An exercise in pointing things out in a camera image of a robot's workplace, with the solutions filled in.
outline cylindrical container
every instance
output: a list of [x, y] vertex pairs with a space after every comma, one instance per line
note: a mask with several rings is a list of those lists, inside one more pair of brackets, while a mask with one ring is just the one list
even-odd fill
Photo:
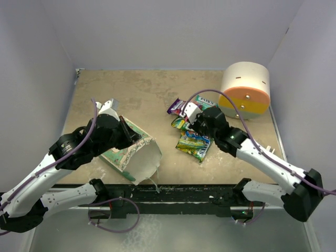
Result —
[[[258, 117], [270, 104], [269, 72], [257, 63], [235, 63], [225, 70], [220, 90], [233, 100], [244, 119]], [[238, 118], [225, 97], [219, 96], [218, 105], [225, 115]]]

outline white backdrop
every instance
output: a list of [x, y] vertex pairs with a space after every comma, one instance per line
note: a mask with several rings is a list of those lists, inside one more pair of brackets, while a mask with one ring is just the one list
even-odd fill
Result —
[[[288, 161], [336, 189], [336, 2], [306, 0], [268, 65], [272, 106]], [[336, 248], [336, 196], [312, 215], [324, 252]]]
[[41, 0], [76, 68], [266, 65], [303, 0]]
[[40, 1], [1, 1], [0, 192], [28, 175], [60, 136], [75, 76]]

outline tan floor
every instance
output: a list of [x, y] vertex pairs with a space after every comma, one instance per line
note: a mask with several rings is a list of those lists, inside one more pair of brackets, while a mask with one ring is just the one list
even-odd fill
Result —
[[[201, 89], [218, 89], [222, 76], [223, 71], [203, 70], [84, 70], [77, 82], [64, 133], [86, 125], [92, 118], [91, 97], [101, 103], [116, 98], [120, 102], [118, 114], [156, 138], [163, 153], [159, 167], [159, 184], [235, 184], [244, 177], [272, 183], [262, 172], [220, 151], [214, 144], [203, 163], [175, 148], [180, 131], [171, 127], [175, 116], [167, 114], [167, 108], [177, 97], [186, 100]], [[203, 97], [215, 101], [218, 99], [215, 93], [204, 93]], [[228, 118], [228, 122], [232, 126], [243, 128], [236, 119]], [[264, 147], [271, 145], [276, 149], [275, 154], [281, 156], [268, 111], [260, 118], [249, 121], [248, 126], [260, 144]], [[108, 184], [130, 184], [98, 158], [81, 166], [60, 183], [83, 184], [92, 178], [101, 178]]]

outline plastic wrapper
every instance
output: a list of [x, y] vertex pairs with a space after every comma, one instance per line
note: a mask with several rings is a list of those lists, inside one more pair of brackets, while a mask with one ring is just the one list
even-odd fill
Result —
[[188, 153], [194, 157], [196, 157], [199, 162], [203, 162], [205, 155], [207, 153], [207, 151], [209, 150], [213, 140], [209, 139], [206, 136], [202, 136], [202, 138], [204, 139], [204, 146], [200, 149], [195, 149], [195, 148], [181, 148], [176, 146], [176, 148], [180, 151], [183, 151], [185, 153]]
[[177, 117], [172, 121], [171, 126], [180, 130], [188, 130], [193, 131], [193, 129], [190, 128], [190, 123], [185, 121], [185, 119], [181, 117]]
[[189, 138], [186, 135], [187, 131], [181, 132], [181, 137], [177, 143], [177, 148], [190, 148], [190, 149], [201, 149], [205, 146], [205, 141], [203, 139]]
[[195, 140], [202, 140], [202, 141], [207, 141], [207, 140], [209, 140], [209, 138], [208, 138], [207, 136], [199, 135], [199, 134], [197, 134], [197, 133], [194, 132], [194, 131], [186, 131], [186, 132], [185, 132], [185, 135], [186, 135], [188, 138], [192, 138], [192, 139], [195, 139]]
[[207, 108], [218, 107], [218, 104], [216, 104], [212, 101], [209, 101], [208, 99], [205, 99], [205, 98], [203, 98], [199, 95], [196, 96], [195, 102], [202, 106], [200, 108], [202, 111], [204, 111]]
[[[180, 100], [177, 98], [173, 104], [168, 108], [168, 114], [177, 114], [180, 115], [183, 106], [185, 105], [186, 101]], [[202, 109], [202, 105], [198, 104], [197, 102], [193, 101], [192, 103], [196, 104], [200, 109]]]

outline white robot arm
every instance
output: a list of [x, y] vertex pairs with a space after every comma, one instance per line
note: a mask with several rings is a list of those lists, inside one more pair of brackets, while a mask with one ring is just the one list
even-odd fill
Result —
[[187, 104], [184, 114], [180, 114], [180, 116], [187, 116], [191, 128], [200, 135], [213, 138], [222, 151], [253, 165], [277, 183], [277, 185], [263, 184], [245, 178], [235, 187], [235, 193], [238, 197], [252, 202], [260, 201], [283, 207], [293, 218], [302, 222], [307, 221], [323, 199], [322, 192], [310, 187], [298, 178], [304, 178], [323, 188], [320, 173], [314, 169], [307, 172], [291, 165], [267, 151], [260, 144], [253, 143], [246, 132], [229, 126], [219, 108], [212, 107], [202, 112], [190, 102]]
[[[97, 108], [100, 110], [96, 123], [92, 123], [91, 119], [86, 127], [62, 135], [28, 176], [13, 189], [1, 195], [0, 229], [22, 233], [36, 227], [44, 218], [59, 211], [108, 199], [103, 182], [97, 179], [65, 192], [47, 193], [47, 191], [82, 164], [91, 162], [93, 157], [110, 148], [127, 148], [141, 138], [127, 126], [123, 117], [117, 115], [116, 106], [117, 101], [113, 99], [103, 106], [97, 103]], [[83, 146], [63, 162], [53, 165], [56, 160], [74, 150], [91, 127], [93, 127], [92, 133]]]

